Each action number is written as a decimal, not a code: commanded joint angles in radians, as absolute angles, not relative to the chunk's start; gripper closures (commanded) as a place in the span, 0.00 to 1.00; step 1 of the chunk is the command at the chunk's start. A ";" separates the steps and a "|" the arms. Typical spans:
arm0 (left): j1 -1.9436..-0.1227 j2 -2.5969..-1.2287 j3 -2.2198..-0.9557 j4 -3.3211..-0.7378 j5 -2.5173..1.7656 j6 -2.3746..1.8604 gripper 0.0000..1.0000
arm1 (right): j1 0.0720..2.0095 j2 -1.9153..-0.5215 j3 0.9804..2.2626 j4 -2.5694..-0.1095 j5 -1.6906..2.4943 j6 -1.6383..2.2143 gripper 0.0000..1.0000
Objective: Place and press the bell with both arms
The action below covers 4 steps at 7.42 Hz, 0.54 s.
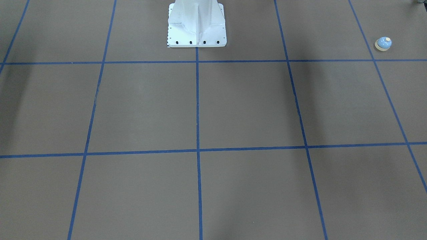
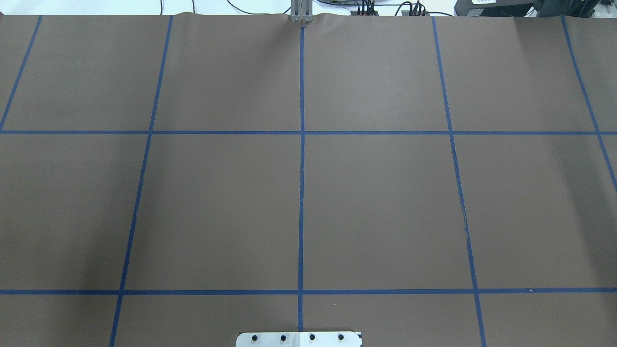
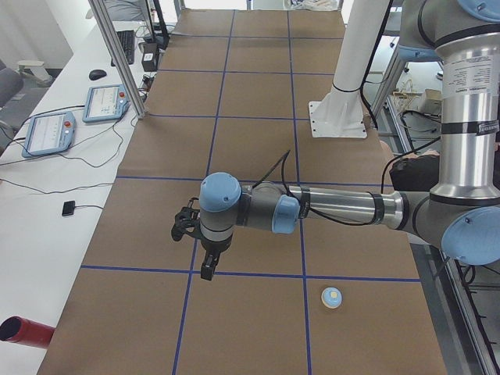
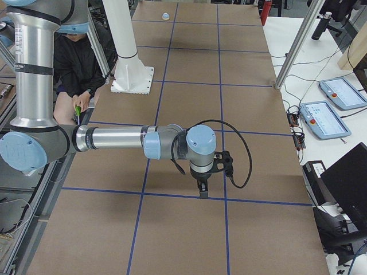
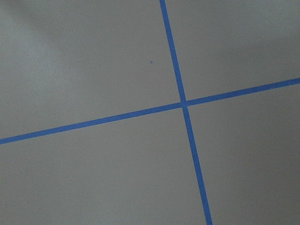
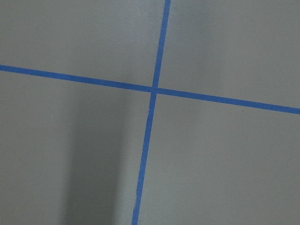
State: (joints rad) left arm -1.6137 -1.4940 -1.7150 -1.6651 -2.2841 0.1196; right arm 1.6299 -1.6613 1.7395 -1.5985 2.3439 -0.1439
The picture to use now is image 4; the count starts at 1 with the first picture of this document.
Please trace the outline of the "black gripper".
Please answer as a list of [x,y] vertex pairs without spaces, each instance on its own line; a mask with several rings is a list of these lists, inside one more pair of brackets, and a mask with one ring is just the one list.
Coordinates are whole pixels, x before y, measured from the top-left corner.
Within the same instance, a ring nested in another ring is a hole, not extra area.
[[197,187],[200,194],[200,199],[207,199],[208,198],[208,179],[210,176],[207,175],[198,175],[196,176],[197,179]]

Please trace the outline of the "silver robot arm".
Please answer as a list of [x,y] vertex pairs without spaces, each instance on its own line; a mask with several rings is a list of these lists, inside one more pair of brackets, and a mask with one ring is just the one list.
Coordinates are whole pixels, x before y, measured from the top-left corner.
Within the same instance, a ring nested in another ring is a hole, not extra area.
[[208,178],[218,163],[216,136],[199,124],[98,128],[59,125],[53,118],[55,32],[86,33],[87,1],[7,1],[15,25],[17,115],[1,138],[1,157],[18,171],[32,171],[75,153],[102,148],[142,148],[149,159],[185,159],[208,197]]

